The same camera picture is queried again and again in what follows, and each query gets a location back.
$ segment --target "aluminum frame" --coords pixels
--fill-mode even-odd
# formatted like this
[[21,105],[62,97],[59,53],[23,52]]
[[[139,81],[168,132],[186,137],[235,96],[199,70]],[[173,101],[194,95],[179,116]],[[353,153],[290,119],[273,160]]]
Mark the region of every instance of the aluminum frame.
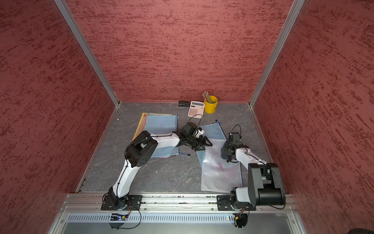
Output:
[[[68,194],[49,234],[60,234],[71,213],[108,213],[107,210],[100,209],[103,195],[104,193]],[[139,193],[136,195],[143,196],[140,206],[141,213],[232,214],[239,212],[217,209],[217,196],[225,194]],[[286,207],[283,210],[270,206],[257,206],[257,210],[251,211],[251,213],[285,213],[294,234],[305,234],[292,194],[286,194]]]
[[54,0],[58,9],[60,10],[62,16],[64,17],[66,23],[69,25],[71,31],[73,32],[75,38],[77,39],[79,45],[82,47],[82,50],[87,56],[87,59],[90,61],[93,69],[95,70],[96,74],[98,75],[102,85],[104,86],[105,90],[108,92],[110,98],[112,99],[115,106],[119,105],[119,100],[113,91],[107,77],[105,76],[103,70],[101,69],[99,62],[95,58],[91,48],[89,47],[85,37],[83,36],[82,31],[79,29],[77,22],[75,21],[71,11],[65,2],[65,0]]
[[291,9],[287,15],[286,21],[284,22],[284,25],[280,31],[280,34],[278,36],[278,39],[275,43],[274,49],[272,53],[270,54],[269,60],[267,61],[267,64],[265,66],[264,72],[262,73],[260,80],[255,88],[255,91],[253,92],[253,95],[251,97],[251,100],[249,101],[249,107],[254,106],[258,96],[260,95],[260,92],[266,82],[267,77],[269,76],[270,71],[273,68],[273,65],[284,45],[284,42],[287,39],[287,36],[289,32],[291,31],[292,26],[294,25],[294,22],[297,18],[297,15],[299,14],[301,7],[303,6],[305,0],[295,0],[291,6]]

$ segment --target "red textured wall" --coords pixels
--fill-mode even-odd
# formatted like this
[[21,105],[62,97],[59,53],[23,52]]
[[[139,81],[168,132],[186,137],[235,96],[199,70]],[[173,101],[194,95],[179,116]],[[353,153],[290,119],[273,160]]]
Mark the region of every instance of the red textured wall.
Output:
[[67,0],[120,101],[248,102],[293,0]]
[[308,234],[374,230],[373,10],[306,0],[255,104]]
[[46,233],[114,105],[53,0],[0,3],[0,229]]

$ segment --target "gray marble tabletop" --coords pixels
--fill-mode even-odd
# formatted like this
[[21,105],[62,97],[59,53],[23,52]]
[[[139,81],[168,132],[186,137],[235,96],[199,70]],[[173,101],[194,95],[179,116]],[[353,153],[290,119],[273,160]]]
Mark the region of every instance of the gray marble tabletop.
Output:
[[[178,107],[178,103],[121,103],[110,131],[86,176],[81,191],[107,192],[116,182],[125,158],[124,150],[131,142],[143,112],[178,115],[180,130],[190,119],[188,108]],[[227,136],[228,132],[239,124],[242,128],[242,142],[260,158],[266,159],[261,147],[247,104],[219,104],[213,114],[204,113],[200,126],[215,121]],[[202,193],[201,166],[196,152],[187,146],[181,146],[179,154],[169,158],[151,158],[140,168],[130,192],[178,192]],[[242,165],[243,185],[248,184],[248,171]]]

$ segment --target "metal vent grille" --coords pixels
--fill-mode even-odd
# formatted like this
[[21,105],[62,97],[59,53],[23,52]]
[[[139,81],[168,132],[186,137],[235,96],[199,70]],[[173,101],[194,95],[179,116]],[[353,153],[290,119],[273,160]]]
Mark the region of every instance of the metal vent grille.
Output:
[[96,223],[108,222],[111,213],[70,213],[66,222]]
[[[128,222],[137,223],[140,220],[139,213],[131,213],[126,221],[110,221],[111,213],[70,213],[66,222],[79,223],[102,223],[102,222]],[[231,223],[233,222],[232,213],[209,213],[209,214],[172,214],[172,213],[142,213],[142,223]]]

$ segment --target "black mounting plate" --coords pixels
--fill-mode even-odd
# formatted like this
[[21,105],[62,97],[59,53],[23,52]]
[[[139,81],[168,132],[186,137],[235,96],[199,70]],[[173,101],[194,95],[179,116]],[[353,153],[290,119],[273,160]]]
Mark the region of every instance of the black mounting plate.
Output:
[[[133,206],[131,207],[131,209],[133,209],[134,207],[135,207],[134,210],[140,209],[142,197],[143,197],[142,195],[128,195],[128,199],[131,205]],[[116,208],[112,206],[111,202],[107,201],[108,199],[109,199],[109,196],[105,196],[104,202],[101,205],[101,210],[116,210]],[[127,210],[127,209],[128,209],[127,205],[125,205],[125,207],[122,210]]]
[[[231,207],[230,195],[218,195],[217,196],[217,207],[218,210],[234,210]],[[245,206],[246,211],[255,211],[256,207],[253,207],[252,204],[247,203]]]

